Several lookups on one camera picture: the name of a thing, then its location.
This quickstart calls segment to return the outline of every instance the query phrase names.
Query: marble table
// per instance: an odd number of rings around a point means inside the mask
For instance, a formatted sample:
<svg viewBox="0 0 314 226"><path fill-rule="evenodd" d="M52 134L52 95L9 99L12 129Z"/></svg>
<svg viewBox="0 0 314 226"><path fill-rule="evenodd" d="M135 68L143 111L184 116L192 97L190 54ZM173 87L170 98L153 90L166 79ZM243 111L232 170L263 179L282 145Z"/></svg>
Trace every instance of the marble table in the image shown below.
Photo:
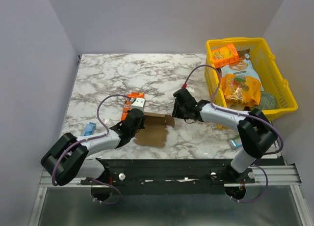
<svg viewBox="0 0 314 226"><path fill-rule="evenodd" d="M91 54L82 55L75 85L69 103L63 133L82 134L86 124L97 124L95 133L105 128L96 118L100 101L111 94L127 94L132 91L145 93L147 112L171 114L173 93L180 89L189 72L204 64L205 54ZM209 100L204 69L191 76L189 87L198 101ZM124 100L111 98L103 104L100 117L108 126L120 121ZM228 140L237 132L219 130L213 123L186 124L175 119L175 127L169 131L164 148L137 145L131 140L115 150L99 152L91 157L105 159L221 159L234 158L239 150L233 150Z"/></svg>

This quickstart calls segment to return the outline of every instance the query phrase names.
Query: white label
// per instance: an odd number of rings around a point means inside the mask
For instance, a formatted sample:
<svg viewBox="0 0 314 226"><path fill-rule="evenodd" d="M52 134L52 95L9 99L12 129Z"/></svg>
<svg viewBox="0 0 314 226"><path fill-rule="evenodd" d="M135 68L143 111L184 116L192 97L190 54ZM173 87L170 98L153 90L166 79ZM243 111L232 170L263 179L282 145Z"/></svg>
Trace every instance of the white label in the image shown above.
<svg viewBox="0 0 314 226"><path fill-rule="evenodd" d="M186 90L188 90L189 92L195 92L192 87L186 87Z"/></svg>

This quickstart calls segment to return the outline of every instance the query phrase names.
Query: open cardboard box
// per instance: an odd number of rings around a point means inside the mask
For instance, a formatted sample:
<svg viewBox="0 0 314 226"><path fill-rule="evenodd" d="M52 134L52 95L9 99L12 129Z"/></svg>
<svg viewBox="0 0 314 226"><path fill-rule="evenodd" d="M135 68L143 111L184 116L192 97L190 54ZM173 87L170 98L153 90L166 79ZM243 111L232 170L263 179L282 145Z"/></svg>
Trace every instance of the open cardboard box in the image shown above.
<svg viewBox="0 0 314 226"><path fill-rule="evenodd" d="M165 147L168 130L167 125L175 127L175 120L167 114L145 112L145 129L141 129L136 135L134 142L138 145L153 147Z"/></svg>

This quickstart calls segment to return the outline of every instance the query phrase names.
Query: orange box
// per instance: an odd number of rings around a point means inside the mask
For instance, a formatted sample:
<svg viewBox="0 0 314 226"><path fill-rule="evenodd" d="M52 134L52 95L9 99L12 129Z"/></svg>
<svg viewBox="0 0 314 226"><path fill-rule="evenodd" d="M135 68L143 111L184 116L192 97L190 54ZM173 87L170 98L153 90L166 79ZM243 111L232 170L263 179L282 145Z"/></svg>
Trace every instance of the orange box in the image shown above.
<svg viewBox="0 0 314 226"><path fill-rule="evenodd" d="M130 94L127 94L128 97L131 98L144 98L144 93L143 92L132 92ZM131 109L131 105L132 102L130 102L129 100L126 100L126 102L124 103L124 107L123 107L123 111L122 111L122 116L121 116L121 121L125 120L125 118L127 117L128 111Z"/></svg>
<svg viewBox="0 0 314 226"><path fill-rule="evenodd" d="M211 54L215 68L239 61L239 55L233 44L213 50Z"/></svg>

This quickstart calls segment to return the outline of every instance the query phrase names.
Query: blue package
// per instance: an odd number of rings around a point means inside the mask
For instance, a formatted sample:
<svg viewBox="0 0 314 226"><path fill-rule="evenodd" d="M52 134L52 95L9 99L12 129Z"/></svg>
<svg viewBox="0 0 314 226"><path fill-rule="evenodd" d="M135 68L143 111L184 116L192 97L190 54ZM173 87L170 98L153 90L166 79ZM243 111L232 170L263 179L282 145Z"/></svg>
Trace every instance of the blue package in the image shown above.
<svg viewBox="0 0 314 226"><path fill-rule="evenodd" d="M89 124L86 125L82 135L83 136L92 135L92 134L94 134L95 130L96 130L96 124L89 122Z"/></svg>

